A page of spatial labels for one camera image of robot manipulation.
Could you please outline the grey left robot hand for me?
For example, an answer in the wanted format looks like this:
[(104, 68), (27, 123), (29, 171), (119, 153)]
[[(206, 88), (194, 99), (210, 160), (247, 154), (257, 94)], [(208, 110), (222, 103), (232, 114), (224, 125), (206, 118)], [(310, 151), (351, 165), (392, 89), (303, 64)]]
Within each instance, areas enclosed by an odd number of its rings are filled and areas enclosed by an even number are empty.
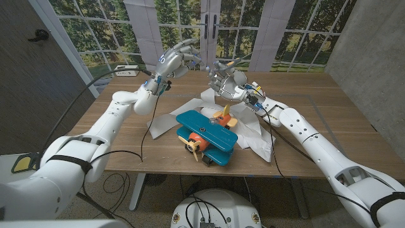
[(143, 85), (152, 95), (158, 95), (169, 90), (169, 78), (180, 78), (202, 60), (198, 49), (192, 46), (198, 39), (191, 38), (180, 41), (166, 50), (158, 60), (151, 78)]

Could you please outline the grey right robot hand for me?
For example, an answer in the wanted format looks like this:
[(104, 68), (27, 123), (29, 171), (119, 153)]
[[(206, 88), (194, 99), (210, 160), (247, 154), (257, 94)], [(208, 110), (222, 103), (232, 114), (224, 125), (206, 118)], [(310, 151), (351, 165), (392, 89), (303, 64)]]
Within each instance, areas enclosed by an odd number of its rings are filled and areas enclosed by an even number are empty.
[(259, 111), (263, 108), (265, 97), (260, 94), (258, 85), (248, 84), (244, 72), (234, 68), (240, 61), (240, 58), (227, 64), (216, 61), (212, 68), (207, 66), (208, 85), (218, 96), (229, 101), (244, 102), (253, 111)]

